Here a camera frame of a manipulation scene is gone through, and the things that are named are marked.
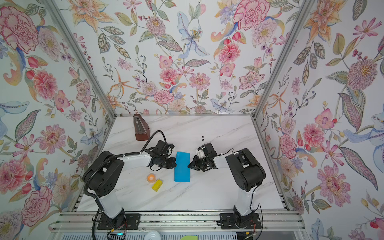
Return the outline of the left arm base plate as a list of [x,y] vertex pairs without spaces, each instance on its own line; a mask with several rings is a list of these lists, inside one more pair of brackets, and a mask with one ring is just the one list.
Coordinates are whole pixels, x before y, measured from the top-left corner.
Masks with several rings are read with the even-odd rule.
[[138,230],[140,218],[140,214],[124,214],[124,216],[120,214],[110,219],[107,215],[101,214],[97,230]]

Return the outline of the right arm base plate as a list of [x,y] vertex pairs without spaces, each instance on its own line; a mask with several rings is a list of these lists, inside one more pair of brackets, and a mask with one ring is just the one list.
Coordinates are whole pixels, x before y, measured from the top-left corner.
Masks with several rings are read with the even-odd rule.
[[222,230],[260,230],[262,221],[257,213],[241,216],[235,213],[221,213],[217,225]]

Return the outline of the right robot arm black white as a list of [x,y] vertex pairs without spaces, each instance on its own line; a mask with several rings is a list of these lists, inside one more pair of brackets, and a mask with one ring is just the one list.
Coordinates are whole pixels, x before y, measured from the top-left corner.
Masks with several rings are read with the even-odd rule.
[[266,178],[266,172],[251,151],[244,148],[239,151],[229,150],[218,154],[211,143],[200,146],[196,150],[188,168],[207,172],[228,168],[239,188],[238,199],[234,205],[233,217],[239,227],[252,222],[256,216],[253,209],[254,194]]

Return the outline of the blue square paper sheet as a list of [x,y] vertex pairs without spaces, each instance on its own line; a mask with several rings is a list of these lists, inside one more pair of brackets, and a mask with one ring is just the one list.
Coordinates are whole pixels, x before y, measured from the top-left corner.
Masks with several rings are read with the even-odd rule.
[[174,171],[174,180],[177,183],[189,183],[190,182],[190,154],[184,152],[177,152],[176,164]]

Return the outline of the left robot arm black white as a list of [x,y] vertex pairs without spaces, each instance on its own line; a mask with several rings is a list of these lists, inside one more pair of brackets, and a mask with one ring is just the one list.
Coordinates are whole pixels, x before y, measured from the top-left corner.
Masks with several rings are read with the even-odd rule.
[[155,147],[114,155],[109,151],[102,152],[83,175],[84,194],[95,200],[99,210],[110,220],[115,220],[125,211],[118,203],[115,186],[120,175],[126,169],[136,169],[156,165],[162,169],[173,169],[177,166],[172,157],[174,144],[159,140]]

